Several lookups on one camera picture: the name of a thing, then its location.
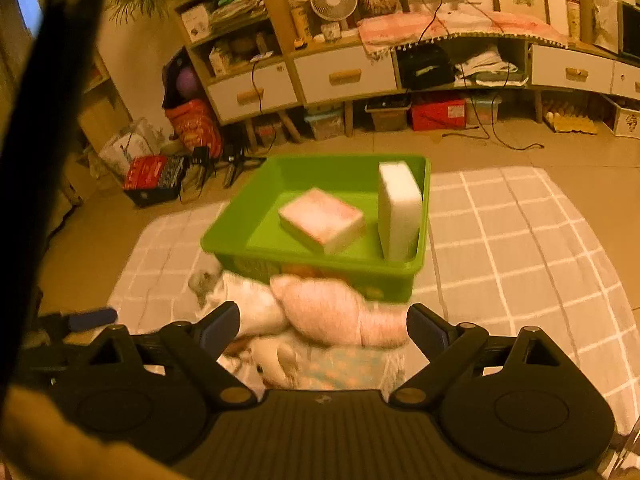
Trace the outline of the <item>doll with checked dress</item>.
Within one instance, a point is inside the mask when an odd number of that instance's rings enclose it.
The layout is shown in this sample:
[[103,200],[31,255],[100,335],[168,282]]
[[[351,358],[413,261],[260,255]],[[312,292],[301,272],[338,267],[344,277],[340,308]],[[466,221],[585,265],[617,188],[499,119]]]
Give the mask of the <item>doll with checked dress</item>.
[[318,346],[295,330],[240,338],[218,363],[258,396],[268,389],[373,389],[388,396],[405,380],[405,357],[396,349]]

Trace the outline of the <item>pink fluffy plush toy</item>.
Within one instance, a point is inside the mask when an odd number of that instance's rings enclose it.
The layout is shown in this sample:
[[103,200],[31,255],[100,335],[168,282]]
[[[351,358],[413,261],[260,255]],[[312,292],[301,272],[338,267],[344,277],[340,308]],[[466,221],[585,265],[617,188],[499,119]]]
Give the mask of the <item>pink fluffy plush toy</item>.
[[281,274],[269,286],[288,322],[318,344],[390,349],[409,339],[405,310],[373,309],[336,278]]

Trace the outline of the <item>white sponge block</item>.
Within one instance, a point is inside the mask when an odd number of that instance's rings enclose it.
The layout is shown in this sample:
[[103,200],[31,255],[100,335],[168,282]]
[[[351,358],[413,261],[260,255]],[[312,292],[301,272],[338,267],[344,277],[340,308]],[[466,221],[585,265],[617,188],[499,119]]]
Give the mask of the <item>white sponge block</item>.
[[387,261],[406,262],[416,254],[422,224],[420,188],[406,162],[378,165],[378,237]]

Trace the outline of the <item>pink sponge block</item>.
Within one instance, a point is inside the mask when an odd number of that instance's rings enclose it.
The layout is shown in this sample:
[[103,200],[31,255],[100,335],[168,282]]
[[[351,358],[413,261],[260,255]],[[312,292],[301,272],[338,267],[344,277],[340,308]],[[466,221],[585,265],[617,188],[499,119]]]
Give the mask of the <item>pink sponge block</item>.
[[342,252],[366,232],[363,212],[340,198],[311,188],[278,209],[280,225],[312,252]]

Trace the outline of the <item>grey small sock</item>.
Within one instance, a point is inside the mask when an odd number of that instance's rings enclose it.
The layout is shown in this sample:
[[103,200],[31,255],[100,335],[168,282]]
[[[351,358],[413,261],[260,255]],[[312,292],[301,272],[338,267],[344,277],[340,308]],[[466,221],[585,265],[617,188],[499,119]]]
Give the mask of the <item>grey small sock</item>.
[[194,272],[188,281],[188,287],[198,300],[198,305],[204,308],[207,304],[207,295],[212,292],[220,281],[222,272],[208,272],[201,270]]

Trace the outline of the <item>white baby garment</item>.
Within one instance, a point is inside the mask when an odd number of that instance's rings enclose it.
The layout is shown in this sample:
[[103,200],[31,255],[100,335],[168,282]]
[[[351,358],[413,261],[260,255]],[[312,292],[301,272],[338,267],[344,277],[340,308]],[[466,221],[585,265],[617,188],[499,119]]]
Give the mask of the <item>white baby garment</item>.
[[269,286],[228,271],[221,272],[220,281],[201,308],[201,318],[231,301],[240,312],[238,337],[277,335],[290,326]]

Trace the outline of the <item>green plastic bin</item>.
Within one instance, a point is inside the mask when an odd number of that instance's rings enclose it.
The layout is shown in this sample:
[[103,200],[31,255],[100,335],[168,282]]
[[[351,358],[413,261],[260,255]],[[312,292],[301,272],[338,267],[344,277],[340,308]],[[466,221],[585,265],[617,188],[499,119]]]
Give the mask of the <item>green plastic bin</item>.
[[273,156],[201,238],[224,270],[339,278],[403,302],[422,269],[431,167],[420,155]]

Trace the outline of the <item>red cardboard box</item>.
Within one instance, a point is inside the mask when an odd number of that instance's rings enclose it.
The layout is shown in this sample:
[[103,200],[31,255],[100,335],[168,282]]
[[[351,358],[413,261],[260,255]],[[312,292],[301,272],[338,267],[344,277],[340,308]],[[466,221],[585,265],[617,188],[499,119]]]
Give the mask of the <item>red cardboard box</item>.
[[188,166],[184,156],[137,157],[129,167],[122,190],[140,208],[176,200]]

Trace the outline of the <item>black tripod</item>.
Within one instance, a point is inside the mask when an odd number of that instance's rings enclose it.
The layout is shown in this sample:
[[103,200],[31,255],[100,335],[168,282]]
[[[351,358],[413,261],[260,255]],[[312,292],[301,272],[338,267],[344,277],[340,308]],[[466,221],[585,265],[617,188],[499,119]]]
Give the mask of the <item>black tripod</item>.
[[219,158],[213,159],[209,148],[198,146],[192,153],[190,167],[195,170],[196,188],[201,191],[207,179],[212,174],[216,176],[219,170],[226,170],[222,187],[231,188],[245,170],[259,168],[266,160],[266,156],[249,155],[244,148],[233,146],[225,148]]

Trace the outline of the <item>orange printed bag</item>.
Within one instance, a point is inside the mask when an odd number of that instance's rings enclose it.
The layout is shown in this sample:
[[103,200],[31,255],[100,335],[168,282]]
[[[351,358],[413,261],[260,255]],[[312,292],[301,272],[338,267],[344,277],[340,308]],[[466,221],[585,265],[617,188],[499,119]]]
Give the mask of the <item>orange printed bag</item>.
[[224,140],[219,131],[217,118],[207,102],[193,99],[177,107],[168,108],[165,115],[175,134],[190,153],[196,148],[207,148],[210,158],[216,159],[222,154]]

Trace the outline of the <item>red box under sideboard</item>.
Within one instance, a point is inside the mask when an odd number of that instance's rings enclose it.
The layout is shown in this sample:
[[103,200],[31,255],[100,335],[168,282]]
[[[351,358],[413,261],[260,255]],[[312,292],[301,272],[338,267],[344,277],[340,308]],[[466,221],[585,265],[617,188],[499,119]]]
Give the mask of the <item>red box under sideboard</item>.
[[466,126],[465,99],[457,94],[415,94],[410,110],[414,131],[458,130]]

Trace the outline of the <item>egg carton tray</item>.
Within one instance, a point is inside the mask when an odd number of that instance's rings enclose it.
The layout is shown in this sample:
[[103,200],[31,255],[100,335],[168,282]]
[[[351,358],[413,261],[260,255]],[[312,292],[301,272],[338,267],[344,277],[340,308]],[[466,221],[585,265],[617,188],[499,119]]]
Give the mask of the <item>egg carton tray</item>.
[[598,133],[596,122],[584,110],[569,102],[543,102],[542,111],[544,122],[556,133]]

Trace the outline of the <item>purple ball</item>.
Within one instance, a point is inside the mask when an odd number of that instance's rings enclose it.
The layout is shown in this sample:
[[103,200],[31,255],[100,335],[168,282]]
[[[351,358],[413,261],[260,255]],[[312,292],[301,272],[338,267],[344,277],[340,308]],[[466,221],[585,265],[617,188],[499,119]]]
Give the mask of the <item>purple ball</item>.
[[201,92],[198,74],[192,66],[183,67],[176,78],[176,88],[185,100],[193,100]]

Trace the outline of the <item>clear plastic storage box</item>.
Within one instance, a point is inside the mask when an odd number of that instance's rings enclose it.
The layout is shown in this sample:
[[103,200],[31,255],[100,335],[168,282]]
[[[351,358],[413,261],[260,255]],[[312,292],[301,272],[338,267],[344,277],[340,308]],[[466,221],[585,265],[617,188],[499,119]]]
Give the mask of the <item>clear plastic storage box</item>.
[[306,114],[304,121],[311,128],[316,141],[324,141],[344,136],[344,113],[342,110],[329,110],[318,114]]

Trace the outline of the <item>stack of folded clothes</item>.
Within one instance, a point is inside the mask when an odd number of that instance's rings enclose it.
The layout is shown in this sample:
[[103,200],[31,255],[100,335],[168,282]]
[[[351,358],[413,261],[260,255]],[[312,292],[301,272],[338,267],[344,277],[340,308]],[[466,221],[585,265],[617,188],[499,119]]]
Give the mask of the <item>stack of folded clothes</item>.
[[456,65],[456,87],[466,88],[476,84],[486,88],[520,88],[527,83],[528,76],[524,70],[504,60],[495,44],[490,44],[480,53]]

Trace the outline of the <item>black bag in sideboard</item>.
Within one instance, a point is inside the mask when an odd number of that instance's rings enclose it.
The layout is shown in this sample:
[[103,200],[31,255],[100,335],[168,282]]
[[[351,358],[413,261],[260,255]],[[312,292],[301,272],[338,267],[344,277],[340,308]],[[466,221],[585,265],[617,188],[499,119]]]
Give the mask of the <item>black bag in sideboard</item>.
[[456,69],[436,44],[417,44],[396,50],[401,87],[418,91],[453,84]]

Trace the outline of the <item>wooden shelf cabinet with drawers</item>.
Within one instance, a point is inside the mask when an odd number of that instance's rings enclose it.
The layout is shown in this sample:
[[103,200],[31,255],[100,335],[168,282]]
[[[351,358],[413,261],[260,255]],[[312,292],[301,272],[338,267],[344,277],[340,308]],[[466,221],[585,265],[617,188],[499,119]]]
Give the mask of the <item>wooden shelf cabinet with drawers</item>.
[[239,122],[257,144],[258,117],[275,114],[302,140],[288,112],[342,104],[398,89],[392,58],[375,60],[355,29],[335,41],[302,39],[302,19],[286,0],[177,0],[172,6],[186,53],[221,125]]

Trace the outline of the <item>long low wooden sideboard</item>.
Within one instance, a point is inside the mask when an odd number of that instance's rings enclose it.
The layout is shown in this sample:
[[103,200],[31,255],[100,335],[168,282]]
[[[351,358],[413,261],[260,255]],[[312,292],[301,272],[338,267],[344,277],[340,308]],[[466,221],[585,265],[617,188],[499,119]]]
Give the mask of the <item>long low wooden sideboard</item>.
[[453,84],[412,91],[421,96],[428,92],[473,90],[501,94],[508,90],[533,93],[537,122],[544,122],[542,103],[569,102],[584,110],[596,122],[603,122],[614,136],[637,140],[639,137],[639,60],[626,58],[592,44],[570,41],[567,48],[536,44],[518,38],[461,37],[421,42],[436,44],[454,64],[466,61],[490,44],[498,47],[502,58],[524,70],[528,83],[524,87],[486,88],[476,84],[466,88]]

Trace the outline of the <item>pink checked cloth runner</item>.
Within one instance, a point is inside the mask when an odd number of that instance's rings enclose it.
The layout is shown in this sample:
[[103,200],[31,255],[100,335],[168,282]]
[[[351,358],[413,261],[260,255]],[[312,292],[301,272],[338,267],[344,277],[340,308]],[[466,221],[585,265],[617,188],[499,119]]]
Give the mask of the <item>pink checked cloth runner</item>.
[[421,42],[461,37],[518,38],[568,47],[567,36],[539,18],[506,12],[484,13],[472,6],[454,12],[438,10],[435,14],[409,12],[365,18],[358,24],[358,35],[370,56]]

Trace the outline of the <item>small white desk fan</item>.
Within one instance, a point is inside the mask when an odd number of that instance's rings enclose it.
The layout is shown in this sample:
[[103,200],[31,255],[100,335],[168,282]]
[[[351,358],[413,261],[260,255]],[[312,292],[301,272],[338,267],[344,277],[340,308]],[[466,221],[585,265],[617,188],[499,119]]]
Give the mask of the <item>small white desk fan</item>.
[[310,4],[322,20],[340,22],[355,12],[358,0],[310,0]]

